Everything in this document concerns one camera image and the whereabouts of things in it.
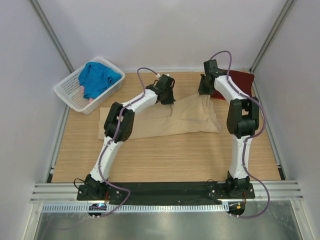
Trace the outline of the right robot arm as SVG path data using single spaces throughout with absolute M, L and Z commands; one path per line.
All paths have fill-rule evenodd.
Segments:
M 249 98 L 226 70 L 218 68 L 215 59 L 203 63 L 198 93 L 211 95 L 219 92 L 229 103 L 226 127 L 232 135 L 232 159 L 225 180 L 225 192 L 231 198 L 240 198 L 250 187 L 248 163 L 252 136 L 259 128 L 259 106 Z

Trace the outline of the beige t shirt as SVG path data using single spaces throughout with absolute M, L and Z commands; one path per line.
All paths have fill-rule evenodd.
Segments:
M 209 95 L 194 94 L 172 105 L 155 104 L 134 117 L 129 137 L 143 139 L 186 133 L 219 133 L 221 125 Z

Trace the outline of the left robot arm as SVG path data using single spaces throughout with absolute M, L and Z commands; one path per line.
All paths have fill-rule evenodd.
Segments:
M 169 75 L 158 75 L 153 84 L 144 88 L 138 96 L 111 105 L 103 126 L 104 140 L 99 157 L 83 184 L 77 187 L 79 201 L 97 201 L 106 197 L 111 186 L 108 183 L 111 166 L 118 150 L 133 132 L 135 116 L 157 103 L 172 105 L 175 101 L 174 85 L 175 80 Z

